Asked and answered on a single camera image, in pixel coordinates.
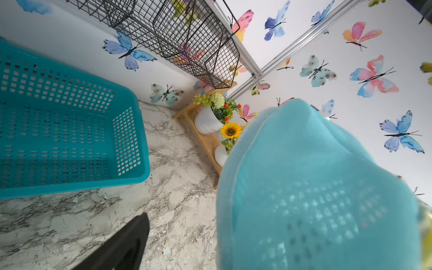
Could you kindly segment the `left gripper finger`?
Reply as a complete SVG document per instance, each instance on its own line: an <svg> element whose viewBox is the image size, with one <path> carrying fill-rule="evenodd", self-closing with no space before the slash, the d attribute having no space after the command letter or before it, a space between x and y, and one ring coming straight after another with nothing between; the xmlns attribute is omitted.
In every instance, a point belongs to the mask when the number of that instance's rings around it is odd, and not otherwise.
<svg viewBox="0 0 432 270"><path fill-rule="evenodd" d="M74 269L139 270L149 232L148 215L136 216Z"/></svg>

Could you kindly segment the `teal mesh laundry bag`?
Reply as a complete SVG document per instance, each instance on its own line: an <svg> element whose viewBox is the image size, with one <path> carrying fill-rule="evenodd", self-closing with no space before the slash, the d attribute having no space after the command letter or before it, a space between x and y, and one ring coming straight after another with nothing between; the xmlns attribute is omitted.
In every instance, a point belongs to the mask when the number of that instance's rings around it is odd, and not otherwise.
<svg viewBox="0 0 432 270"><path fill-rule="evenodd" d="M429 270L432 209L310 104L261 111L222 169L220 270Z"/></svg>

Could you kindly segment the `white pot yellow pink flowers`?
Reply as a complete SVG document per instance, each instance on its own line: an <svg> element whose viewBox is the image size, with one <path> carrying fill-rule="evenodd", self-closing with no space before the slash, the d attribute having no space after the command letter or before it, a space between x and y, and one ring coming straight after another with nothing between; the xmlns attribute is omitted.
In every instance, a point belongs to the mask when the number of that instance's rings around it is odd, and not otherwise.
<svg viewBox="0 0 432 270"><path fill-rule="evenodd" d="M225 165L230 152L234 148L237 141L240 139L241 134L246 129L249 122L253 120L257 114L257 112L254 112L247 115L246 118L242 118L242 120L245 120L246 122L245 126L233 122L225 124L220 129L220 134L223 137L223 140L221 141L222 145L218 146L214 152L214 158L220 167L223 167Z"/></svg>

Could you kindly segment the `wooden zigzag shelf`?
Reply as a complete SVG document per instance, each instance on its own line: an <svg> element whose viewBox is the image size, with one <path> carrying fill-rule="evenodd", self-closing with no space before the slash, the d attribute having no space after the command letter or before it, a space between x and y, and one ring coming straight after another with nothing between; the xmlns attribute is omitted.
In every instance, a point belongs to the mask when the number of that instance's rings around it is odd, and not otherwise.
<svg viewBox="0 0 432 270"><path fill-rule="evenodd" d="M182 110L180 110L178 113L176 113L174 116L172 116L172 119L183 118L186 121L186 123L190 126L193 134L196 136L201 147L204 149L207 157L210 159L211 163L213 164L213 167L217 171L218 175L220 175L222 171L222 167L220 167L217 164L214 158L214 152L218 146L222 145L217 136L217 132L220 133L221 131L220 130L216 131L215 133L211 133L210 135L202 135L196 129L194 120L202 108L203 108L202 105L194 105L192 102L188 104L186 107L184 107Z"/></svg>

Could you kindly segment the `teal plastic basket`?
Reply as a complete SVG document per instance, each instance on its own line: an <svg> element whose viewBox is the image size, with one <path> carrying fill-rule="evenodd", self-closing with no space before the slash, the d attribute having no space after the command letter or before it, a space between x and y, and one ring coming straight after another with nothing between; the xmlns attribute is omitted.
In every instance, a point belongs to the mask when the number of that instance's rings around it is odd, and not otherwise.
<svg viewBox="0 0 432 270"><path fill-rule="evenodd" d="M150 172L131 90L1 40L1 199L132 185Z"/></svg>

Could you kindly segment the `white pot orange flowers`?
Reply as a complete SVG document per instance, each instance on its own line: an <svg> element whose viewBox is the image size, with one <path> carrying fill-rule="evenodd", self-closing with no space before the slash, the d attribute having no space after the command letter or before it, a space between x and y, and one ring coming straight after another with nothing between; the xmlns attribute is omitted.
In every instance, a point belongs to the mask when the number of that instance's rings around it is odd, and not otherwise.
<svg viewBox="0 0 432 270"><path fill-rule="evenodd" d="M212 94L197 94L193 99L194 105L202 105L194 120L196 129L202 135L210 135L223 128L228 124L238 113L242 106L234 100L227 100L226 97L219 92Z"/></svg>

